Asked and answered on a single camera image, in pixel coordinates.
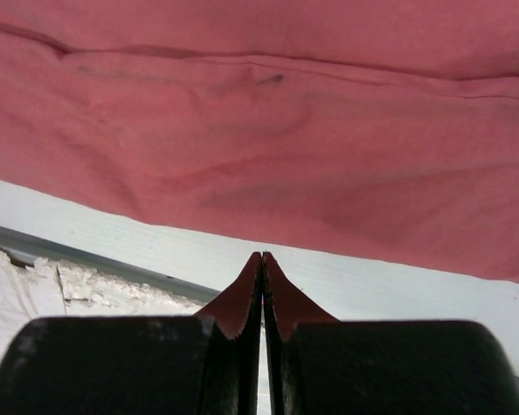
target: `pink towel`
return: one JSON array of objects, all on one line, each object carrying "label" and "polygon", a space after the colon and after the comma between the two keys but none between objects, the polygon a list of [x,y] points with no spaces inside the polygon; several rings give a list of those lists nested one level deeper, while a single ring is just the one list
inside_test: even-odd
[{"label": "pink towel", "polygon": [[0,179],[519,282],[519,0],[0,0]]}]

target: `white surface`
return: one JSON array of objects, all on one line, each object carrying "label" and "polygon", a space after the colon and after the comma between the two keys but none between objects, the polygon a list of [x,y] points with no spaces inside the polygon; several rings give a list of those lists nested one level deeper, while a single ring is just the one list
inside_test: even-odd
[{"label": "white surface", "polygon": [[[16,333],[39,316],[190,315],[201,304],[93,268],[37,259],[35,269],[13,266],[0,251],[0,360]],[[258,414],[268,414],[265,331],[262,330]]]},{"label": "white surface", "polygon": [[0,226],[217,290],[252,251],[268,250],[294,284],[341,319],[481,322],[519,375],[519,284],[150,226],[3,182]]}]

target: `red fabric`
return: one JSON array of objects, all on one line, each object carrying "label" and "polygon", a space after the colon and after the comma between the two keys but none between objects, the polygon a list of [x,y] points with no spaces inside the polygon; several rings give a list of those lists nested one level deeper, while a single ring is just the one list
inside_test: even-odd
[{"label": "red fabric", "polygon": [[519,282],[519,0],[0,0],[0,179]]}]

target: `dark stain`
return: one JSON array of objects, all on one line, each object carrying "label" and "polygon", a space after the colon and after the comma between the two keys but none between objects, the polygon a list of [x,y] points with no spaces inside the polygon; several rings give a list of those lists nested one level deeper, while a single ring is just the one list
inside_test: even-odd
[{"label": "dark stain", "polygon": [[285,76],[282,73],[279,73],[275,76],[270,76],[269,78],[265,78],[264,80],[261,80],[258,82],[258,85],[267,85],[267,84],[280,84]]}]

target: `red cloth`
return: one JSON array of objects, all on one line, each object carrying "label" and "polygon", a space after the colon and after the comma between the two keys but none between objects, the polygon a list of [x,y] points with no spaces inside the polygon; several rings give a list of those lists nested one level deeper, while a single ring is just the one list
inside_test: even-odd
[{"label": "red cloth", "polygon": [[0,179],[519,282],[519,0],[0,0]]}]

